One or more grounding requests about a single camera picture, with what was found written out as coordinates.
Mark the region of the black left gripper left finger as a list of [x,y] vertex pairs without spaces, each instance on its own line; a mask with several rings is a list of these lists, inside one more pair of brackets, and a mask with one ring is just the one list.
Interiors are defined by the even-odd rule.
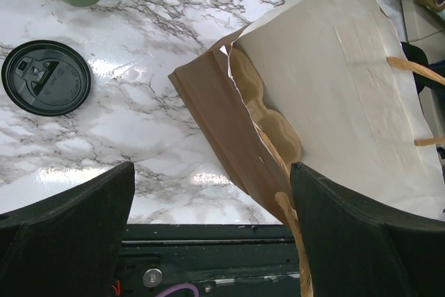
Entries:
[[1,215],[2,296],[107,296],[135,193],[124,162]]

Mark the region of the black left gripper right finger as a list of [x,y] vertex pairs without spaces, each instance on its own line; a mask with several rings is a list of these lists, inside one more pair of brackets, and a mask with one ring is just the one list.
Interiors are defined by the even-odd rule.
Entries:
[[444,222],[290,169],[315,296],[443,296]]

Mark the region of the brown paper bag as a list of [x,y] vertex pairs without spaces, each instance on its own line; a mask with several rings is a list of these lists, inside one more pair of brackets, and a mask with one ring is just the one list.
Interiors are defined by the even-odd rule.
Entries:
[[240,49],[264,84],[264,104],[296,131],[303,163],[350,190],[440,220],[444,171],[423,116],[415,75],[376,0],[290,0],[230,34],[170,80],[241,190],[287,225],[300,260],[300,290],[315,296],[290,167],[250,117],[230,72]]

